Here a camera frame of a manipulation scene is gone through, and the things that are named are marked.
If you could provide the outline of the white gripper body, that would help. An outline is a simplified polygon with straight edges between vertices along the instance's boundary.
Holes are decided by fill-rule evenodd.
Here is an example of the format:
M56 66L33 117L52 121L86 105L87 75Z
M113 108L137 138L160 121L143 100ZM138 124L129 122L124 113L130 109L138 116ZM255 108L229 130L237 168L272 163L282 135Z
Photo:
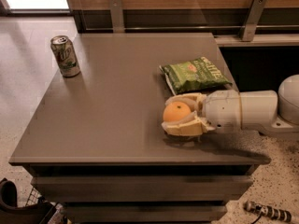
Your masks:
M235 90L214 91L203 102L202 116L213 133L236 133L241 128L240 95Z

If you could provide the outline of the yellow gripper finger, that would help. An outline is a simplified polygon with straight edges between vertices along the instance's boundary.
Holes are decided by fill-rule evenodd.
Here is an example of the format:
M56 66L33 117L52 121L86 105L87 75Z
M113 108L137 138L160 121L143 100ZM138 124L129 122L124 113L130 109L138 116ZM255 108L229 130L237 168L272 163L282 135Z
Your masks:
M198 136L215 130L206 118L199 117L196 111L179 121L164 121L162 127L167 134L174 136Z
M175 95L165 101L166 105L170 105L174 102L185 103L191 111L201 111L203 108L203 102L206 99L206 95L200 92L192 92L181 95Z

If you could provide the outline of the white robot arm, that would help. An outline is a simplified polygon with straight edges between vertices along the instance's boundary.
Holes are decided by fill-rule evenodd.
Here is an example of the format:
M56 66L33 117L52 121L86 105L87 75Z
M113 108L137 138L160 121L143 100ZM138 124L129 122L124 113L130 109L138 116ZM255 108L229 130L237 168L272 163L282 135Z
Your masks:
M296 140L299 76L284 79L278 91L220 90L175 95L165 102L162 127L173 136L253 130Z

